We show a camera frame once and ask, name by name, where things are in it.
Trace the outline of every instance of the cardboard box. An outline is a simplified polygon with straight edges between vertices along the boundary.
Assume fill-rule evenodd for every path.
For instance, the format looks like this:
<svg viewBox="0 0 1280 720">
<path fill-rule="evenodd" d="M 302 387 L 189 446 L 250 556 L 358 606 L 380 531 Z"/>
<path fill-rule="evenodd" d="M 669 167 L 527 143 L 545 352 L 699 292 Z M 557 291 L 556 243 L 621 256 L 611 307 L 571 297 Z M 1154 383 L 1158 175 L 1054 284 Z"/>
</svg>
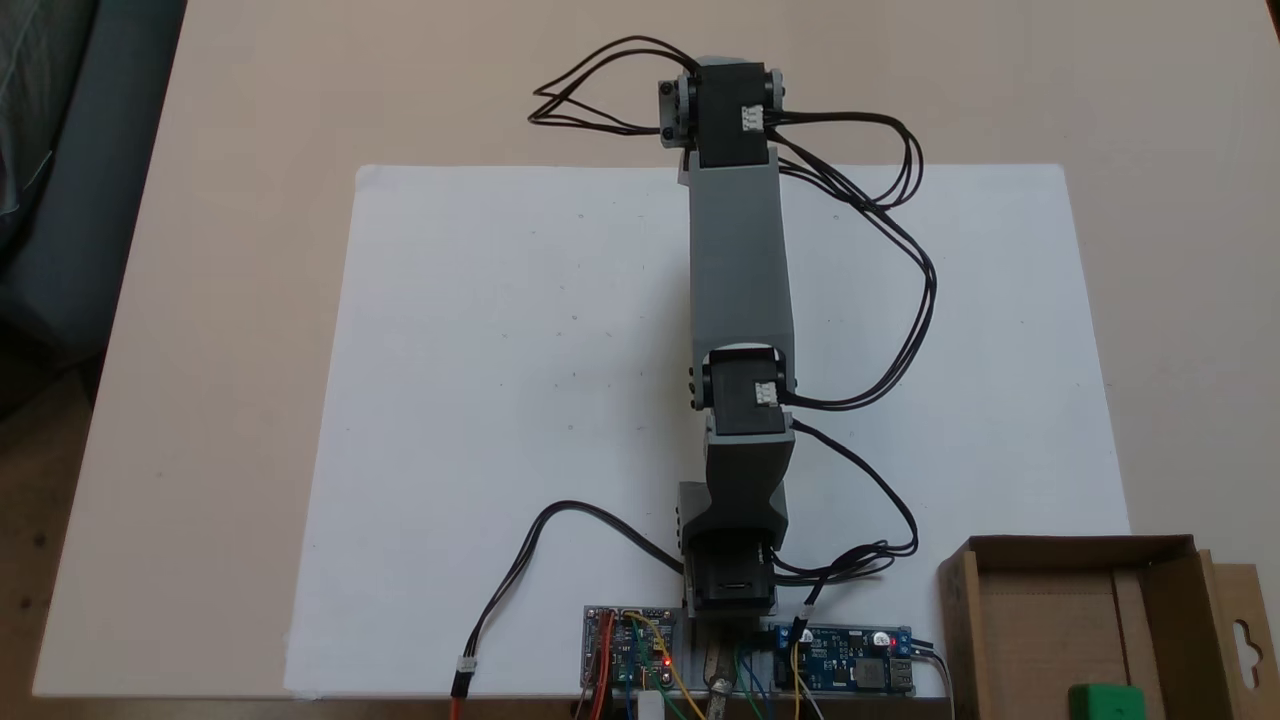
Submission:
<svg viewBox="0 0 1280 720">
<path fill-rule="evenodd" d="M 973 537 L 938 574 L 961 720 L 1066 720 L 1076 683 L 1142 688 L 1149 720 L 1280 717 L 1257 571 L 1190 536 Z M 1254 688 L 1236 621 L 1261 653 Z"/>
</svg>

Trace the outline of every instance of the microcontroller board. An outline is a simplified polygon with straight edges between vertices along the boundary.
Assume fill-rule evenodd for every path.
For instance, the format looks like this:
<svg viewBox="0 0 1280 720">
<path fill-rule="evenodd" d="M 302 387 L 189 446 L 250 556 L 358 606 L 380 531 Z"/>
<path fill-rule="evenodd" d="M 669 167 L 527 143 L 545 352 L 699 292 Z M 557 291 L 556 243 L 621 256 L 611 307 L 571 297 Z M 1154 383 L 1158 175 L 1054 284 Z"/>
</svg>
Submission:
<svg viewBox="0 0 1280 720">
<path fill-rule="evenodd" d="M 791 626 L 769 625 L 773 689 L 791 692 Z M 914 696 L 911 628 L 809 625 L 800 638 L 800 679 L 815 693 Z"/>
<path fill-rule="evenodd" d="M 662 634 L 662 643 L 654 641 L 653 626 L 632 620 L 627 614 L 650 620 Z M 611 628 L 607 655 L 611 687 L 625 688 L 628 678 L 632 691 L 672 687 L 671 664 L 663 656 L 662 647 L 671 653 L 680 651 L 682 618 L 682 611 L 675 607 L 585 607 L 580 684 L 595 684 L 600 673 L 600 633 L 604 628 Z"/>
</svg>

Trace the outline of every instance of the blue circuit board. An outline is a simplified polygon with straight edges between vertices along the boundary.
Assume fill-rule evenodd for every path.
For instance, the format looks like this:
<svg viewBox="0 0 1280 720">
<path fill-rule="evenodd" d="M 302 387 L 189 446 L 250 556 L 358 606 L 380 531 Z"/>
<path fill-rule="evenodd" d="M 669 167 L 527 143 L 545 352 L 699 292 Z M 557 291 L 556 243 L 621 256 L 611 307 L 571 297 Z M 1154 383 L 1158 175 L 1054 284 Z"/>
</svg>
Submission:
<svg viewBox="0 0 1280 720">
<path fill-rule="evenodd" d="M 773 688 L 790 692 L 791 626 L 773 633 Z M 809 625 L 799 643 L 800 679 L 818 693 L 914 696 L 911 628 Z"/>
</svg>

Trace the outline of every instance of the robotic arm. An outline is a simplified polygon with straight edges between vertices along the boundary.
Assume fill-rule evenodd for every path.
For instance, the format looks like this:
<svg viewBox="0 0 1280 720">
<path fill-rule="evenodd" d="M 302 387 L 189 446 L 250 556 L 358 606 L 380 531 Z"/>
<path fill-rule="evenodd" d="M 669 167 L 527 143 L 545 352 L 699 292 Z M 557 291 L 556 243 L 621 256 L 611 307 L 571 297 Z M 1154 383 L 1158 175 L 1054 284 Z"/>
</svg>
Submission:
<svg viewBox="0 0 1280 720">
<path fill-rule="evenodd" d="M 795 446 L 778 406 L 780 391 L 795 391 L 795 331 L 778 154 L 764 133 L 765 110 L 782 109 L 782 74 L 728 58 L 699 64 L 698 77 L 658 86 L 662 143 L 684 149 L 689 187 L 690 405 L 708 411 L 705 482 L 678 488 L 685 587 L 691 615 L 765 615 Z"/>
</svg>

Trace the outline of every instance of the black cable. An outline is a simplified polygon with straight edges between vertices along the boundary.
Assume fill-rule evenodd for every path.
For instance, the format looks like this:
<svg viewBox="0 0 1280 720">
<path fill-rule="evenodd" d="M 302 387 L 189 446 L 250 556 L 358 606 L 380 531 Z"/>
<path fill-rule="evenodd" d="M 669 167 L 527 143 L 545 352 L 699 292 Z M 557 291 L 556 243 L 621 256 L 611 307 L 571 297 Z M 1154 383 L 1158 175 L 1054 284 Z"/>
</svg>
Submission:
<svg viewBox="0 0 1280 720">
<path fill-rule="evenodd" d="M 799 638 L 804 632 L 804 626 L 808 624 L 809 612 L 813 611 L 813 606 L 818 602 L 818 594 L 822 592 L 823 587 L 833 580 L 849 582 L 856 578 L 864 578 L 867 575 L 881 573 L 890 568 L 896 559 L 915 555 L 915 552 L 920 548 L 920 533 L 919 527 L 915 523 L 915 515 L 911 514 L 911 509 L 906 506 L 906 502 L 899 497 L 897 492 L 890 487 L 888 482 L 886 482 L 869 462 L 863 460 L 860 455 L 849 450 L 844 445 L 840 445 L 826 433 L 806 425 L 795 418 L 791 419 L 791 429 L 813 437 L 854 465 L 858 465 L 860 470 L 867 473 L 872 480 L 879 486 L 881 491 L 902 515 L 902 520 L 906 521 L 906 527 L 911 530 L 911 539 L 902 544 L 890 544 L 888 541 L 860 544 L 845 551 L 840 555 L 840 557 L 823 568 L 796 568 L 774 556 L 774 565 L 791 573 L 791 575 L 780 575 L 778 584 L 809 584 L 812 588 L 809 591 L 809 596 L 804 601 L 800 614 L 796 615 L 791 624 L 791 642 L 799 642 Z"/>
<path fill-rule="evenodd" d="M 881 196 L 870 197 L 829 163 L 826 163 L 799 143 L 787 140 L 777 131 L 777 127 L 786 124 L 838 120 L 884 124 L 893 128 L 902 137 L 905 149 L 902 167 L 893 184 Z M 906 129 L 906 126 L 895 118 L 876 113 L 771 113 L 767 115 L 767 126 L 765 132 L 769 140 L 790 149 L 804 161 L 804 165 L 801 165 L 788 159 L 780 160 L 780 172 L 782 174 L 801 179 L 822 190 L 832 199 L 854 208 L 872 227 L 902 250 L 924 274 L 920 304 L 916 307 L 915 318 L 908 336 L 897 355 L 890 363 L 888 369 L 870 388 L 844 400 L 817 400 L 791 392 L 782 393 L 780 398 L 788 405 L 814 410 L 845 411 L 865 407 L 884 397 L 902 379 L 915 360 L 924 337 L 933 323 L 933 307 L 937 297 L 937 270 L 924 249 L 887 213 L 888 209 L 896 208 L 915 196 L 924 177 L 924 154 L 919 141 Z"/>
<path fill-rule="evenodd" d="M 626 42 L 646 42 L 650 45 L 655 45 L 657 47 L 631 47 L 627 50 L 620 50 L 617 53 L 613 53 L 612 55 L 600 59 L 598 63 L 584 70 L 581 74 L 579 74 L 573 81 L 571 81 L 559 91 L 554 92 L 550 91 L 552 87 L 567 81 L 570 77 L 581 70 L 595 58 Z M 614 40 L 608 45 L 604 45 L 603 47 L 595 50 L 594 53 L 580 60 L 566 73 L 534 90 L 534 96 L 545 97 L 547 102 L 544 102 L 541 106 L 539 106 L 536 110 L 529 114 L 527 118 L 529 122 L 536 126 L 572 127 L 572 128 L 590 129 L 596 132 L 608 132 L 620 136 L 658 135 L 659 129 L 657 127 L 646 127 L 621 120 L 614 115 L 611 115 L 609 113 L 605 113 L 603 110 L 599 110 L 596 108 L 593 108 L 585 102 L 581 102 L 571 97 L 573 92 L 576 92 L 577 88 L 581 87 L 582 83 L 586 82 L 586 79 L 590 78 L 593 74 L 595 74 L 600 68 L 604 68 L 609 63 L 613 63 L 618 59 L 634 55 L 655 55 L 658 58 L 666 58 L 668 60 L 678 63 L 681 67 L 684 67 L 692 74 L 696 74 L 698 70 L 700 69 L 698 61 L 694 60 L 687 53 L 680 50 L 678 47 L 649 36 L 631 35 L 620 40 Z M 563 105 L 572 105 L 575 108 L 586 110 L 588 113 L 591 113 L 593 115 L 596 115 L 599 118 L 604 118 L 613 124 L 598 123 L 588 120 L 585 118 L 557 113 L 557 110 Z"/>
<path fill-rule="evenodd" d="M 489 619 L 489 615 L 493 614 L 494 609 L 498 607 L 498 603 L 502 602 L 503 596 L 516 583 L 521 573 L 525 571 L 525 568 L 529 566 L 529 561 L 534 556 L 534 550 L 538 547 L 538 538 L 541 537 L 543 528 L 547 525 L 547 521 L 566 510 L 585 512 L 600 520 L 667 568 L 671 568 L 681 575 L 685 573 L 685 565 L 680 560 L 672 557 L 667 553 L 667 551 L 650 542 L 635 528 L 623 523 L 607 510 L 602 510 L 594 505 L 576 500 L 561 500 L 548 505 L 541 512 L 538 514 L 538 518 L 534 518 L 534 524 L 529 527 L 529 533 L 525 534 L 525 542 L 520 546 L 520 552 L 516 553 L 515 562 L 511 564 L 511 569 L 507 570 L 507 575 L 503 577 L 500 583 L 498 583 L 498 589 L 494 591 L 493 597 L 489 598 L 484 610 L 480 611 L 480 618 L 476 620 L 475 628 L 472 628 L 471 634 L 467 637 L 467 644 L 458 661 L 458 669 L 453 673 L 453 688 L 449 691 L 449 697 L 467 697 L 467 692 L 471 687 L 471 676 L 475 675 L 474 660 L 480 646 L 480 632 L 484 629 L 485 621 Z"/>
<path fill-rule="evenodd" d="M 951 683 L 951 670 L 947 669 L 946 660 L 942 660 L 941 655 L 933 652 L 932 650 L 933 646 L 931 643 L 923 643 L 922 641 L 914 638 L 911 639 L 911 642 L 915 643 L 916 646 L 928 646 L 928 650 L 924 650 L 922 647 L 914 648 L 911 651 L 911 659 L 936 662 L 938 665 L 938 670 L 942 673 L 942 683 L 946 685 L 947 701 L 951 703 L 951 717 L 954 719 L 956 716 L 956 694 L 955 694 L 956 689 L 955 685 Z"/>
</svg>

